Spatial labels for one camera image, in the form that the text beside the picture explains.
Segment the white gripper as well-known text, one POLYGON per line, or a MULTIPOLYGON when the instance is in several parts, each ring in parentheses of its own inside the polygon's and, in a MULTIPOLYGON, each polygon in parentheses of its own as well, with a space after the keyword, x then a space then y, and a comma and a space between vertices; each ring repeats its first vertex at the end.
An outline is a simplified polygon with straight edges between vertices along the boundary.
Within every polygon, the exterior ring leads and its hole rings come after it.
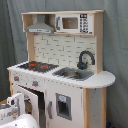
POLYGON ((16 93, 0 105, 0 122, 11 122, 25 113, 24 94, 16 93))

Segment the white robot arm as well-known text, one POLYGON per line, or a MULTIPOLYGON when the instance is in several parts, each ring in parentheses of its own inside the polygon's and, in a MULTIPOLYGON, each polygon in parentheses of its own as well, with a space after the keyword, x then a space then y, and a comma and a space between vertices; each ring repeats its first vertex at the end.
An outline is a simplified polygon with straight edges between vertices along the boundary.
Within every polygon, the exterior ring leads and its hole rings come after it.
POLYGON ((0 128, 40 128, 37 121, 25 113, 24 94, 16 93, 0 105, 0 128))

